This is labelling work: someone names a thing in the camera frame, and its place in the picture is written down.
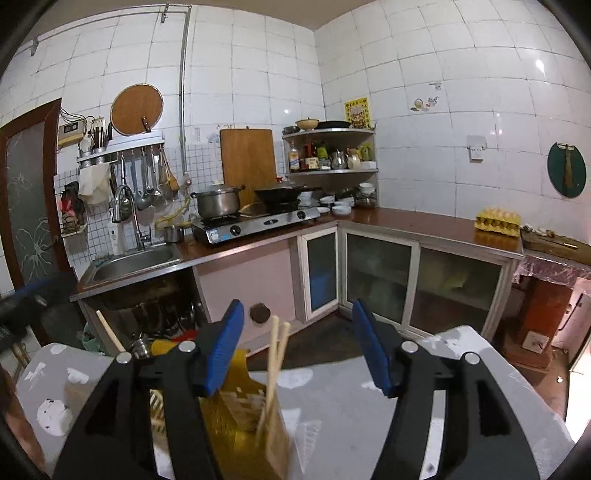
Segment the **wall switch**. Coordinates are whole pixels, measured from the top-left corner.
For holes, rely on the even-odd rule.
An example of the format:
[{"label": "wall switch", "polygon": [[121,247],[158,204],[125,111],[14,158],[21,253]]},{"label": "wall switch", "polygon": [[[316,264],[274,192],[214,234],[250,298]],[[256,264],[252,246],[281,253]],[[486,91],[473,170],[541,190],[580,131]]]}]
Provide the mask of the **wall switch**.
[{"label": "wall switch", "polygon": [[470,160],[482,161],[484,160],[484,148],[483,147],[470,147]]},{"label": "wall switch", "polygon": [[546,335],[530,330],[521,346],[530,352],[542,353],[549,341],[550,338]]}]

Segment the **countertop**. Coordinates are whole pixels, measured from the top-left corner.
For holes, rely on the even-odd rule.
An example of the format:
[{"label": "countertop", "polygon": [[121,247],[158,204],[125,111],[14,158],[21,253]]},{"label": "countertop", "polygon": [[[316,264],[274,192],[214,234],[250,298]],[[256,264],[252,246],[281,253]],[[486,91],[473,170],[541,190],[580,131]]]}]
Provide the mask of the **countertop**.
[{"label": "countertop", "polygon": [[128,275],[115,281],[91,286],[85,286],[82,282],[79,282],[76,287],[77,293],[72,295],[70,299],[71,301],[75,301],[98,295],[132,283],[257,248],[270,242],[282,241],[297,235],[303,235],[308,233],[307,231],[329,228],[340,222],[441,238],[470,245],[479,245],[481,247],[492,248],[504,253],[506,256],[514,258],[523,255],[523,248],[519,238],[510,238],[497,233],[476,230],[473,220],[389,208],[353,209],[351,215],[348,216],[337,217],[329,213],[315,220],[239,238],[213,247],[202,245],[196,242],[192,235],[187,235],[182,244],[177,244],[181,252],[182,260],[180,262],[138,275]]}]

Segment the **drain pipe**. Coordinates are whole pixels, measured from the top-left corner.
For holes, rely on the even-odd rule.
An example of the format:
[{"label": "drain pipe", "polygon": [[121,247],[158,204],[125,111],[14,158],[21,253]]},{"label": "drain pipe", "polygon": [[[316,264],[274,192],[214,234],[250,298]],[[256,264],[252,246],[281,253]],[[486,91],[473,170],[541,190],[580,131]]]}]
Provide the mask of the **drain pipe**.
[{"label": "drain pipe", "polygon": [[181,65],[180,76],[178,79],[178,117],[179,117],[179,136],[181,146],[181,167],[183,169],[183,184],[189,187],[192,184],[189,176],[189,169],[187,168],[187,153],[186,153],[186,138],[185,138],[185,121],[184,121],[184,90],[185,90],[185,71],[187,69],[187,43],[189,41],[189,25],[191,21],[191,5],[185,5],[187,12],[185,13],[185,23],[183,29],[183,43],[181,45]]},{"label": "drain pipe", "polygon": [[560,0],[538,0],[557,18],[560,24],[566,30],[566,33],[573,39],[574,44],[583,55],[587,65],[591,68],[591,40],[581,30],[577,21],[562,6]]}]

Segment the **white tiled wall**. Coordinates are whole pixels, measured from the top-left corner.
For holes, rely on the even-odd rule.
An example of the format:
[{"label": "white tiled wall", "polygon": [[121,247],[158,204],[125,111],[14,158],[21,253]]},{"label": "white tiled wall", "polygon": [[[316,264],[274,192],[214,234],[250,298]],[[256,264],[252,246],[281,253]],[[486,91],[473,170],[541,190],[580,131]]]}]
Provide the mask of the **white tiled wall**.
[{"label": "white tiled wall", "polygon": [[[591,164],[591,72],[537,0],[380,0],[315,36],[327,118],[370,98],[381,205],[464,218],[502,206],[589,239],[589,186],[561,197],[546,156],[567,142]],[[486,137],[484,162],[469,161],[468,135]]]},{"label": "white tiled wall", "polygon": [[[131,8],[86,18],[40,37],[31,57],[23,45],[0,80],[0,125],[50,100],[62,98],[70,113],[109,118],[117,94],[134,83],[156,86],[164,112],[162,129],[171,168],[180,180],[178,74],[184,9],[170,8],[164,24],[158,7]],[[302,117],[324,119],[324,100],[314,33],[248,12],[194,6],[187,49],[185,123],[187,164],[195,189],[223,179],[219,130],[269,128],[277,173],[284,174],[281,130]],[[56,192],[77,176],[76,147],[57,155]],[[142,230],[181,200],[140,213]],[[89,207],[89,227],[64,242],[80,275],[89,261],[111,249],[107,205]],[[134,233],[125,225],[126,243]],[[0,258],[0,293],[12,284]]]}]

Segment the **white bowl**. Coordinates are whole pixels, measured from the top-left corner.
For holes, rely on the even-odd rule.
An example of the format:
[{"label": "white bowl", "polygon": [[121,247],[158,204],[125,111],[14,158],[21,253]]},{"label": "white bowl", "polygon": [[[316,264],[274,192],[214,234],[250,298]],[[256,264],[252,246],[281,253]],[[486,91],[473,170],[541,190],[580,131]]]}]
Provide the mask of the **white bowl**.
[{"label": "white bowl", "polygon": [[351,206],[337,205],[333,207],[333,213],[337,216],[345,216],[351,213]]}]

